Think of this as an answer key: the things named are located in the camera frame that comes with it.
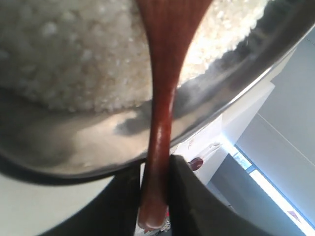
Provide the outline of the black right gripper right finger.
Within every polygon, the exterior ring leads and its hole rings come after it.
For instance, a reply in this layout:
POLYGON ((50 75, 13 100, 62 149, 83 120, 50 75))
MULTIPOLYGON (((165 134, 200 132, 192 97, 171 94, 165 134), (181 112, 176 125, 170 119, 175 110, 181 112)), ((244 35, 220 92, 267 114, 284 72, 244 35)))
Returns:
POLYGON ((170 156, 169 212, 174 236, 254 236, 256 228, 217 199, 183 157, 170 156))

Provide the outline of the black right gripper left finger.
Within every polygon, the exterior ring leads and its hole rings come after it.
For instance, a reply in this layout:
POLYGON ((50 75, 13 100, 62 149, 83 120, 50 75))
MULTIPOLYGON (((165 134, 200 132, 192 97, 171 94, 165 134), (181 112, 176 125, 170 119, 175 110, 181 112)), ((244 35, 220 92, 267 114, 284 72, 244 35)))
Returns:
POLYGON ((132 236, 140 199, 140 166, 117 174, 78 213, 45 236, 132 236))

